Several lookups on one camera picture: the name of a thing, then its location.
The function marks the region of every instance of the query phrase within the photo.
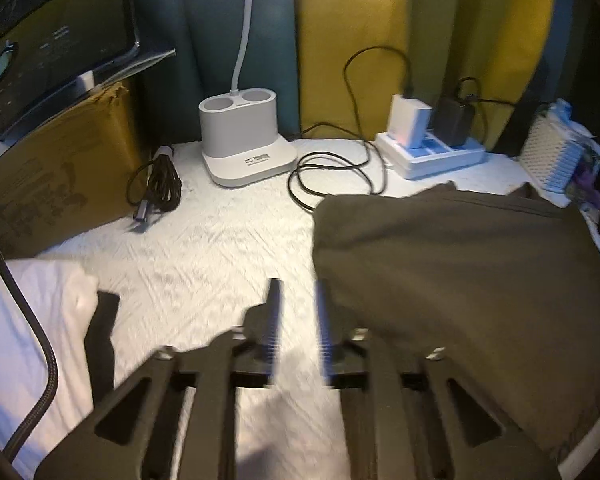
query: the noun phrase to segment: label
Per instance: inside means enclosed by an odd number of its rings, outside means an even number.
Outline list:
[[[245,158],[244,161],[247,163],[247,166],[253,166],[254,164],[269,160],[270,158],[271,157],[269,156],[269,153],[263,153],[262,155],[255,155]]]

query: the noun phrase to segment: white basket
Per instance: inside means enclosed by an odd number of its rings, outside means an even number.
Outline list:
[[[538,115],[518,159],[542,189],[562,193],[571,181],[584,147],[566,126]]]

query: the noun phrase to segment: white plug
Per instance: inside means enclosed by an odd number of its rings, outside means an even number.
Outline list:
[[[431,107],[426,103],[394,95],[387,133],[405,148],[418,148],[424,140],[430,116]]]

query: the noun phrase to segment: screw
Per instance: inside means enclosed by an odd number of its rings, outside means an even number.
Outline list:
[[[445,358],[445,347],[439,346],[433,352],[431,352],[427,359],[429,361],[442,361]]]
[[[351,335],[352,341],[364,341],[366,339],[366,334],[369,332],[366,328],[357,328],[353,331]]]
[[[232,327],[232,332],[234,333],[234,339],[236,341],[244,341],[245,339],[247,339],[244,334],[242,333],[242,327],[241,326],[234,326]]]
[[[173,346],[159,346],[155,349],[155,358],[160,359],[160,361],[170,361],[173,359],[174,355],[178,352]]]

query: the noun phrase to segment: white cable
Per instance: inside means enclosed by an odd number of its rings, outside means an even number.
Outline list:
[[[249,42],[249,28],[251,27],[251,1],[244,0],[244,14],[242,16],[242,38],[240,39],[240,50],[238,59],[235,60],[234,76],[231,78],[230,95],[238,95],[238,78],[244,61],[244,54],[247,52],[247,43]]]

